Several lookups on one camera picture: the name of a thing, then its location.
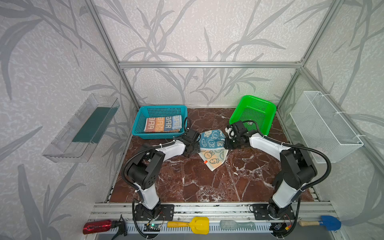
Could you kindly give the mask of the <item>orange beige lettered towel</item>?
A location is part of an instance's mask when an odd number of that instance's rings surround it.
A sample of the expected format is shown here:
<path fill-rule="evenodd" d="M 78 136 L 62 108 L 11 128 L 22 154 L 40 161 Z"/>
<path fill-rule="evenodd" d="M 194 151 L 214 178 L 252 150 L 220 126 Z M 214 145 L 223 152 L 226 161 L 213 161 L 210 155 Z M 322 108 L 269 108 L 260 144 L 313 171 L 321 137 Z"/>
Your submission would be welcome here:
<path fill-rule="evenodd" d="M 178 133 L 182 129 L 182 116 L 147 118 L 145 133 Z"/>

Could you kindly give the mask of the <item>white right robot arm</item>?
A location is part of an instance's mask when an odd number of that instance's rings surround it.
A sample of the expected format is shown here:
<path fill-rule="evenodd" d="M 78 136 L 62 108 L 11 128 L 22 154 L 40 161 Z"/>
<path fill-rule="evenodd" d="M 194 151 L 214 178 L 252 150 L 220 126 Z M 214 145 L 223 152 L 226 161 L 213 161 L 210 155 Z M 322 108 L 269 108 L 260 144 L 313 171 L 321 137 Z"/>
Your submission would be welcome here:
<path fill-rule="evenodd" d="M 273 186 L 275 193 L 269 199 L 265 214 L 273 220 L 279 220 L 292 210 L 306 189 L 323 182 L 331 173 L 332 163 L 322 152 L 301 144 L 288 144 L 264 135 L 255 121 L 237 121 L 227 125 L 225 149 L 235 150 L 245 147 L 260 150 L 280 161 L 281 170 L 276 175 Z M 325 173 L 316 181 L 317 168 L 310 156 L 314 153 L 327 164 Z"/>

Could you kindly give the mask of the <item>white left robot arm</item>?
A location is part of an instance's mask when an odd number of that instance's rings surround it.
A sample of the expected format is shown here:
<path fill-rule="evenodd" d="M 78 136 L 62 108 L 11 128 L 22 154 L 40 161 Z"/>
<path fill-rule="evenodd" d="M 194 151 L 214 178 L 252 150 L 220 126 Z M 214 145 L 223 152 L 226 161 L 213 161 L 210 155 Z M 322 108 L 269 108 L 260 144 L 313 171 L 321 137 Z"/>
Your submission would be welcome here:
<path fill-rule="evenodd" d="M 153 221 L 161 217 L 162 220 L 173 219 L 172 205 L 162 205 L 156 190 L 156 181 L 164 161 L 173 157 L 188 158 L 200 152 L 199 140 L 201 134 L 191 128 L 189 118 L 183 123 L 184 133 L 174 137 L 172 141 L 151 146 L 144 144 L 123 166 L 121 177 L 130 187 L 135 189 L 140 199 L 134 199 L 133 220 Z"/>

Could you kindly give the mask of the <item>blue bunny towel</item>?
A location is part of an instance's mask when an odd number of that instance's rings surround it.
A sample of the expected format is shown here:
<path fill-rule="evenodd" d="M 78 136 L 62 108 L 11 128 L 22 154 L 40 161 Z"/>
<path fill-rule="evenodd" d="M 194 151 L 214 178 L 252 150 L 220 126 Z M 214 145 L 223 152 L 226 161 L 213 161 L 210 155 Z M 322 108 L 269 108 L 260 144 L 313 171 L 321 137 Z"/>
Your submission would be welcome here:
<path fill-rule="evenodd" d="M 225 149 L 225 140 L 221 130 L 210 130 L 201 134 L 199 156 L 212 172 L 226 161 L 229 150 Z"/>

